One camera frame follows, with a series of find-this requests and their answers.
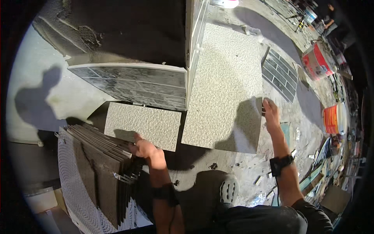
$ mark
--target construction site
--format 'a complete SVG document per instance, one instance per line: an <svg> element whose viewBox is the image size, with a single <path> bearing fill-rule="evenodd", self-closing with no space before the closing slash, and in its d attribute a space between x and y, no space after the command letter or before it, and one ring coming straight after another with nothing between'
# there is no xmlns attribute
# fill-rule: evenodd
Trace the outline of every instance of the construction site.
<svg viewBox="0 0 374 234"><path fill-rule="evenodd" d="M163 150L186 231L212 226L228 174L240 184L233 206L281 206L264 98L278 107L304 200L337 225L367 161L365 92L344 57L355 41L337 8L145 2L47 1L24 35L6 131L42 228L157 227L154 169L131 152L134 133Z"/></svg>

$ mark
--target wire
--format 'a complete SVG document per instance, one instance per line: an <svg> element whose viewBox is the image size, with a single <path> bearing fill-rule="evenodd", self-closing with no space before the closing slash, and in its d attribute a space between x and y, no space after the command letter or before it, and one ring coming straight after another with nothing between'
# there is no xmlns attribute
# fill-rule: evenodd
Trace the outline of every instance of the wire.
<svg viewBox="0 0 374 234"><path fill-rule="evenodd" d="M278 189L278 192L277 192L277 202L278 202L278 206L279 206L279 185L278 185L277 177L275 177L275 181L277 182L277 189Z"/></svg>
<svg viewBox="0 0 374 234"><path fill-rule="evenodd" d="M175 209L177 208L177 206L174 206L174 209L173 209L173 217L171 218L171 221L169 223L169 234L171 233L171 224L173 223L174 221L174 216L175 216Z"/></svg>

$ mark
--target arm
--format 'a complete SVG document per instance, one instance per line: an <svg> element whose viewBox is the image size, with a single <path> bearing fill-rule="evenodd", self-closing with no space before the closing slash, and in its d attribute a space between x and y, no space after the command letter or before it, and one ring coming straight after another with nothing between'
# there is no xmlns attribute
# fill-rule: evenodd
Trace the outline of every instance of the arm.
<svg viewBox="0 0 374 234"><path fill-rule="evenodd" d="M135 145L130 145L131 152L145 158L149 166L149 177L153 188L161 188L171 183L164 152L152 143L135 134ZM170 207L168 201L153 199L153 216L157 233L184 233L181 206Z"/></svg>
<svg viewBox="0 0 374 234"><path fill-rule="evenodd" d="M330 27L330 25L335 22L333 19L330 20L330 22L328 24L325 25L325 29L327 29L328 27Z"/></svg>
<svg viewBox="0 0 374 234"><path fill-rule="evenodd" d="M266 111L266 128L273 142L274 157L283 158L289 155L289 149L279 123L278 107L268 98L264 98L263 106ZM279 197L284 206L292 206L297 200L304 198L299 188L295 162L282 169L281 176L277 177L277 181Z"/></svg>

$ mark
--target hand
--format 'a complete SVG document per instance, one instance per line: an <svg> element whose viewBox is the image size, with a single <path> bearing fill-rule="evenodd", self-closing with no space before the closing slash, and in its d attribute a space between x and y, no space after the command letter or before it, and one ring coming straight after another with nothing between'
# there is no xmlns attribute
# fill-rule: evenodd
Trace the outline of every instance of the hand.
<svg viewBox="0 0 374 234"><path fill-rule="evenodd" d="M156 148L151 142L143 139L138 133L134 134L135 144L129 144L132 154L145 158L148 165L155 169L166 167L165 156L162 149Z"/></svg>
<svg viewBox="0 0 374 234"><path fill-rule="evenodd" d="M274 131L281 128L279 110L277 105L269 98L264 98L262 104L265 108L266 129L271 135Z"/></svg>

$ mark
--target plastic bucket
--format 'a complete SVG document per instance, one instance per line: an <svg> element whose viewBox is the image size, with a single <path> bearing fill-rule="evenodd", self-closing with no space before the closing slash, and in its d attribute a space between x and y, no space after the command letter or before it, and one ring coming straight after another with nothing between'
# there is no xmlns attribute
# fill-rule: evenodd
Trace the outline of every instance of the plastic bucket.
<svg viewBox="0 0 374 234"><path fill-rule="evenodd" d="M322 118L326 133L344 135L347 130L347 110L344 103L323 109Z"/></svg>
<svg viewBox="0 0 374 234"><path fill-rule="evenodd" d="M334 74L334 62L326 46L318 41L303 53L303 64L312 80L323 79Z"/></svg>
<svg viewBox="0 0 374 234"><path fill-rule="evenodd" d="M317 15L310 7L306 7L305 9L305 21L312 24L312 22L317 18Z"/></svg>

